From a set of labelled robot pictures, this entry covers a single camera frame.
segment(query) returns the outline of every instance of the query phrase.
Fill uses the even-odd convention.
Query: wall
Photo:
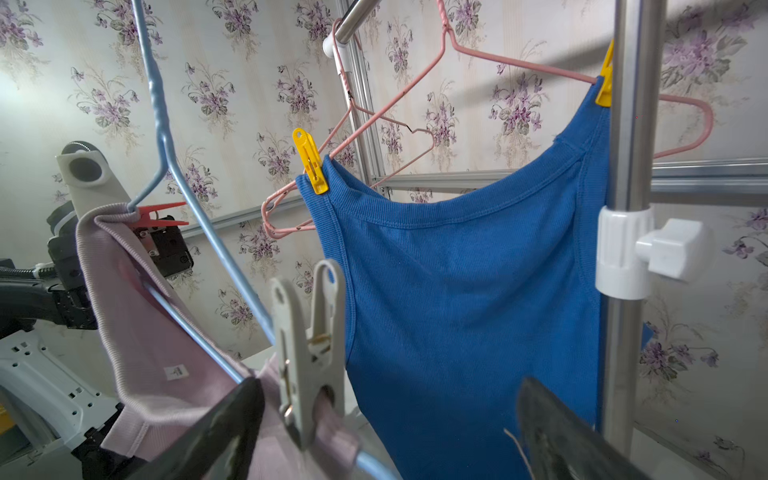
[[[588,74],[599,72],[599,47],[607,44],[613,25],[608,0],[446,4],[464,45]],[[68,141],[99,146],[131,194],[154,172],[152,114],[134,34],[121,18],[125,5],[0,1],[0,255],[19,266],[46,257],[45,218],[68,196],[53,157]],[[333,10],[329,0],[326,5]],[[670,1],[670,17],[684,13],[684,20],[668,25],[664,91],[709,101],[717,124],[704,146],[666,160],[762,157],[768,147],[760,47],[768,35],[766,3],[718,5]],[[322,140],[343,113],[333,66],[319,51],[322,30],[337,14],[326,12],[321,7],[318,15],[307,2],[297,7],[278,0],[169,0],[151,6],[179,160],[212,217],[260,204],[298,174],[291,130],[303,126]],[[359,36],[375,106],[429,63],[439,49],[439,30],[431,0],[386,0],[373,12]],[[521,167],[551,144],[587,87],[500,68],[449,47],[391,113],[439,136],[439,148],[411,172]],[[527,113],[521,116],[523,107]],[[657,149],[692,140],[700,122],[693,108],[662,104]],[[379,125],[378,134],[389,169],[429,144],[389,124]],[[395,192],[393,199],[453,196],[422,189]],[[178,198],[167,180],[147,202]],[[716,229],[719,250],[698,283],[657,282],[645,309],[658,334],[639,358],[638,421],[713,476],[764,478],[768,212],[658,205],[657,215],[659,221],[672,215],[705,220]],[[303,218],[306,211],[296,209],[277,222]],[[308,298],[306,266],[322,257],[316,235],[273,242],[259,226],[252,221],[220,235],[265,303],[265,279],[274,274],[293,279]],[[197,237],[189,244],[196,266],[174,280],[176,288],[220,345],[242,356],[261,350],[266,340],[207,241]],[[78,339],[93,345],[90,333],[41,329],[66,340],[59,341],[62,349]]]
[[[198,200],[211,217],[261,204],[302,170],[293,129],[322,142],[346,109],[321,50],[335,4],[170,0],[146,5],[145,14],[178,160]],[[127,0],[0,0],[0,102],[0,257],[19,267],[48,258],[45,218],[68,199],[54,156],[69,141],[100,148],[129,194],[157,169]],[[180,199],[167,178],[145,203]],[[185,208],[170,213],[192,220]],[[276,222],[306,217],[295,209]],[[257,220],[220,235],[267,305],[266,279],[278,274],[309,298],[311,266],[322,258],[316,235],[276,243]],[[196,265],[173,283],[199,321],[242,356],[263,349],[266,339],[208,242],[195,237],[189,247]],[[81,334],[62,335],[74,342]]]
[[[446,0],[464,46],[596,75],[613,30],[614,2]],[[696,150],[659,161],[765,157],[768,95],[762,45],[766,2],[669,1],[662,90],[708,101],[716,125]],[[374,105],[389,102],[437,55],[435,3],[382,2],[362,28]],[[439,146],[413,173],[519,168],[571,120],[588,85],[459,55],[445,57],[392,110],[427,127]],[[695,139],[699,113],[660,105],[656,150]],[[391,124],[378,126],[387,171],[429,145]],[[448,200],[459,192],[395,191],[405,202]],[[705,221],[716,231],[713,264],[697,283],[658,280],[645,321],[657,335],[640,358],[637,420],[716,478],[765,478],[768,392],[768,211],[657,205],[657,221]]]

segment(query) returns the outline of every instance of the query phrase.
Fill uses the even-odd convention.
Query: blue wire hanger
[[[157,136],[157,151],[160,156],[160,166],[154,177],[152,177],[152,181],[128,204],[128,209],[129,211],[135,211],[136,206],[160,184],[163,177],[165,177],[165,174],[170,170],[170,174],[174,176],[174,179],[179,186],[179,190],[181,190],[181,194],[187,201],[187,205],[192,209],[192,213],[195,218],[197,218],[197,222],[203,229],[205,236],[214,247],[216,255],[218,255],[224,268],[227,269],[227,272],[232,277],[235,287],[243,295],[246,304],[250,307],[250,310],[253,313],[253,316],[256,317],[259,325],[261,325],[267,339],[274,345],[275,333],[272,317],[266,311],[261,300],[259,300],[259,296],[253,291],[253,288],[248,283],[248,280],[246,280],[243,272],[235,263],[230,251],[227,250],[219,236],[216,235],[216,229],[210,223],[210,220],[208,220],[208,216],[200,206],[200,202],[197,201],[197,197],[195,197],[192,189],[190,189],[187,184],[187,179],[184,177],[184,173],[181,171],[176,160],[174,139],[170,134],[168,107],[165,104],[163,78],[160,75],[160,69],[157,67],[157,62],[152,55],[152,47],[149,40],[149,34],[147,33],[147,23],[144,20],[143,2],[142,0],[131,0],[131,4],[134,9],[136,30],[139,36],[139,45],[141,46],[141,56],[144,59],[144,67],[147,70],[147,80],[149,80],[149,92],[152,101],[152,109],[154,110],[154,129]],[[212,345],[191,328],[184,318],[179,315],[175,308],[173,308],[173,306],[166,301],[155,288],[147,283],[144,284],[144,287],[159,302],[159,304],[168,311],[170,316],[181,326],[181,328],[192,337],[195,343],[202,347],[208,356],[221,366],[221,368],[224,369],[236,383],[241,383],[243,381],[243,377],[231,368],[230,364],[215,350],[215,348],[212,347]],[[395,480],[397,478],[387,467],[363,450],[360,450],[358,453],[356,464],[361,470],[367,472],[376,480]]]
[[[208,237],[210,244],[214,247],[216,255],[221,259],[224,268],[232,277],[235,287],[240,291],[245,299],[245,303],[250,307],[253,316],[264,331],[267,339],[275,344],[274,328],[272,327],[272,318],[259,300],[259,296],[253,291],[243,272],[235,263],[234,258],[223,242],[216,235],[216,229],[208,220],[208,216],[197,201],[192,189],[187,184],[187,180],[176,160],[176,151],[174,149],[174,139],[170,134],[170,120],[168,119],[168,108],[165,104],[165,93],[163,90],[163,78],[160,75],[160,69],[157,68],[157,62],[152,55],[149,34],[147,33],[147,23],[144,20],[144,9],[141,0],[132,0],[134,7],[134,17],[136,19],[136,29],[139,35],[139,45],[141,46],[141,56],[144,58],[144,67],[147,69],[147,79],[149,80],[149,92],[152,100],[152,109],[154,110],[154,129],[157,135],[157,151],[160,155],[160,167],[157,169],[152,181],[134,198],[129,204],[130,211],[135,210],[136,206],[160,184],[166,172],[174,176],[179,190],[187,201],[187,205],[192,209],[197,222],[203,229],[205,236]]]

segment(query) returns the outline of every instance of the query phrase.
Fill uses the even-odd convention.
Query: pink wire hanger
[[[566,77],[566,78],[573,78],[574,80],[584,81],[584,82],[587,82],[589,84],[596,84],[598,82],[598,80],[595,77],[590,77],[589,75],[580,74],[580,73],[575,72],[575,71],[564,70],[563,68],[557,68],[557,67],[548,67],[547,65],[540,65],[540,64],[536,64],[536,63],[531,63],[530,61],[515,60],[514,58],[502,57],[501,55],[494,55],[494,54],[491,54],[491,53],[486,53],[486,52],[479,51],[479,50],[472,50],[471,48],[466,48],[464,46],[461,46],[456,41],[456,35],[455,35],[455,33],[453,31],[453,28],[451,27],[451,23],[450,23],[450,21],[448,19],[448,13],[445,11],[445,4],[443,3],[443,0],[436,0],[436,1],[437,1],[438,10],[440,12],[440,18],[442,20],[442,33],[440,35],[440,52],[438,52],[437,57],[435,57],[435,59],[432,60],[432,62],[429,65],[427,65],[427,68],[425,68],[424,71],[422,71],[416,78],[414,78],[411,83],[406,85],[405,88],[403,88],[397,95],[395,95],[395,97],[387,105],[385,105],[384,108],[379,110],[377,113],[372,114],[373,116],[366,123],[361,125],[356,131],[354,131],[350,136],[348,136],[346,140],[344,140],[333,151],[331,151],[331,153],[329,154],[330,158],[336,157],[336,155],[338,155],[342,150],[344,150],[344,148],[349,146],[349,144],[351,144],[362,132],[364,132],[366,129],[371,127],[371,125],[373,125],[373,122],[375,122],[376,120],[379,120],[380,118],[382,118],[383,115],[387,111],[389,111],[390,108],[392,108],[398,101],[400,101],[401,98],[406,96],[406,94],[409,91],[411,91],[416,86],[416,84],[418,84],[435,67],[435,65],[437,65],[440,62],[440,60],[442,59],[442,56],[445,54],[445,34],[448,34],[451,37],[451,45],[454,48],[454,50],[456,50],[459,53],[463,53],[465,55],[469,55],[470,57],[483,58],[485,60],[494,61],[494,62],[502,63],[502,64],[505,64],[505,65],[512,65],[512,66],[515,66],[515,67],[525,68],[525,69],[528,69],[528,70],[540,71],[542,73],[559,75],[559,76]],[[339,20],[336,20],[336,22],[333,24],[333,32],[334,32],[334,35],[333,35],[333,47],[336,50],[336,55],[337,56],[339,56],[339,50],[338,50],[338,48],[336,46],[335,31],[336,31],[336,25],[337,25],[338,22],[339,22]],[[349,85],[347,84],[346,73],[344,72],[343,68],[342,68],[342,73],[343,73],[344,85],[345,85],[345,88],[348,91],[349,90]],[[704,114],[704,128],[703,128],[703,131],[702,131],[701,135],[693,143],[688,144],[688,145],[684,145],[682,147],[676,147],[676,148],[671,148],[669,150],[661,151],[659,153],[656,153],[654,155],[654,158],[666,157],[666,156],[673,155],[673,154],[679,154],[679,153],[684,152],[684,151],[693,150],[694,148],[696,148],[699,145],[701,145],[710,136],[710,134],[712,133],[712,127],[714,125],[714,113],[712,112],[712,107],[707,102],[702,101],[702,100],[698,100],[696,98],[678,97],[676,95],[668,95],[668,94],[660,94],[659,95],[659,100],[672,101],[672,102],[681,103],[681,104],[688,104],[688,105],[693,105],[694,107],[699,108],[703,112],[703,114]],[[349,114],[349,112],[352,110],[352,108],[353,108],[353,106],[350,105],[349,110],[347,111],[347,114],[345,114],[345,117],[342,119],[342,122],[346,119],[346,115]],[[331,133],[331,135],[336,133],[336,131],[340,128],[342,122],[340,122],[339,125],[336,126],[336,128]],[[325,147],[327,145],[327,143],[328,143],[328,140],[326,140],[326,142],[323,144],[323,147]],[[387,177],[384,177],[383,179],[381,179],[379,182],[377,182],[373,186],[376,186],[376,185],[382,183],[384,180],[388,180],[390,177],[392,177],[393,175],[395,175],[398,172],[400,172],[403,168],[408,167],[414,161],[418,160],[424,154],[419,155],[413,161],[408,162],[405,166],[401,167],[399,170],[395,171],[391,175],[389,175]],[[294,181],[291,184],[286,185],[285,187],[281,188],[280,190],[278,190],[274,194],[270,195],[270,197],[267,198],[267,200],[264,202],[264,204],[262,204],[261,214],[262,214],[262,218],[264,219],[265,230],[266,230],[267,234],[270,235],[273,238],[282,238],[285,235],[287,235],[288,233],[292,233],[294,231],[299,231],[299,230],[301,230],[303,228],[304,229],[309,229],[309,228],[314,229],[315,228],[313,225],[307,226],[311,222],[311,220],[308,220],[307,222],[302,223],[298,227],[294,227],[294,228],[290,228],[290,229],[274,229],[274,227],[272,227],[272,225],[269,224],[269,222],[268,222],[268,213],[269,212],[266,210],[266,206],[268,205],[268,203],[270,201],[275,200],[277,198],[277,200],[275,200],[275,205],[277,205],[280,202],[280,200],[282,200],[282,198],[284,198],[285,195],[287,195],[288,191],[295,190],[295,189],[296,189],[296,182]],[[283,232],[285,234],[282,234],[282,235],[279,235],[279,236],[274,236],[273,234],[270,234],[270,229],[275,234],[283,233]]]
[[[341,61],[341,56],[339,55],[339,47],[336,44],[336,27],[341,22],[341,18],[338,18],[335,22],[333,22],[333,30],[332,30],[332,38],[333,38],[333,48],[336,50],[336,57],[339,58],[339,63],[341,64],[341,74],[339,74],[342,78],[342,81],[344,82],[344,89],[347,92],[351,92],[349,88],[349,81],[346,77],[346,71],[344,70],[344,65]],[[331,138],[333,138],[333,135],[336,135],[336,132],[339,131],[342,125],[344,125],[344,122],[349,117],[349,115],[352,113],[352,110],[358,110],[361,112],[365,112],[368,115],[374,115],[375,112],[372,112],[370,110],[367,110],[363,107],[360,107],[358,104],[355,103],[355,99],[352,97],[352,95],[349,96],[349,108],[346,109],[346,112],[344,115],[342,115],[341,120],[339,120],[339,123],[336,124],[336,127],[331,130],[331,133],[328,135],[328,138],[323,142],[322,145],[320,145],[319,151],[325,150],[326,146],[328,146],[328,143],[331,141]],[[408,126],[408,124],[395,120],[393,118],[384,117],[383,114],[379,116],[379,118],[382,118],[390,123],[402,125],[403,127],[407,128],[411,134],[415,134],[417,132],[423,132],[425,134],[428,134],[430,137],[432,137],[432,145],[429,146],[429,148],[425,151],[423,151],[421,154],[413,158],[410,162],[406,163],[399,169],[392,172],[390,175],[387,175],[386,177],[382,178],[378,182],[371,185],[371,188],[374,188],[376,185],[381,184],[383,181],[389,180],[390,178],[394,177],[401,171],[405,170],[407,167],[409,167],[413,162],[417,161],[419,158],[423,157],[424,155],[427,155],[430,151],[432,151],[433,148],[435,148],[435,134],[432,133],[432,131],[427,130],[425,128],[411,128]],[[296,185],[296,181],[293,180],[289,184],[287,184],[285,187],[280,188],[275,193],[271,194],[266,198],[263,204],[261,204],[261,218],[263,219],[263,225],[264,225],[264,231],[269,237],[272,237],[274,239],[280,239],[287,235],[290,235],[294,232],[299,232],[303,230],[316,230],[316,227],[312,225],[312,219],[305,220],[304,222],[300,223],[299,225],[296,225],[295,227],[288,227],[288,228],[275,228],[274,225],[270,223],[270,215],[274,211],[274,209],[282,202],[285,197],[293,190],[297,190],[298,186]]]

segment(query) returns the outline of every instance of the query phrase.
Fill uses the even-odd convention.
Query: ribbed knit fabric
[[[242,376],[243,363],[219,349],[152,262],[126,223],[139,220],[127,204],[96,208],[78,222],[78,256],[98,320],[98,331],[125,404],[102,448],[128,457],[157,457],[235,387],[235,382],[179,327],[144,288],[149,283]],[[258,372],[265,408],[248,479],[346,478],[360,449],[330,400],[318,395],[317,429],[309,449],[299,450],[280,413],[280,374],[275,355]],[[180,368],[182,376],[169,377]]]
[[[435,204],[398,204],[335,161],[297,179],[344,269],[347,372],[406,480],[525,478],[515,400],[533,376],[595,421],[598,213],[609,109],[601,81],[536,161]]]

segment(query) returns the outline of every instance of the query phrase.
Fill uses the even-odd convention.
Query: blue tank top
[[[527,478],[507,428],[533,376],[592,425],[609,112],[593,86],[537,160],[434,204],[385,199],[326,157],[297,183],[346,275],[346,369],[403,478]]]

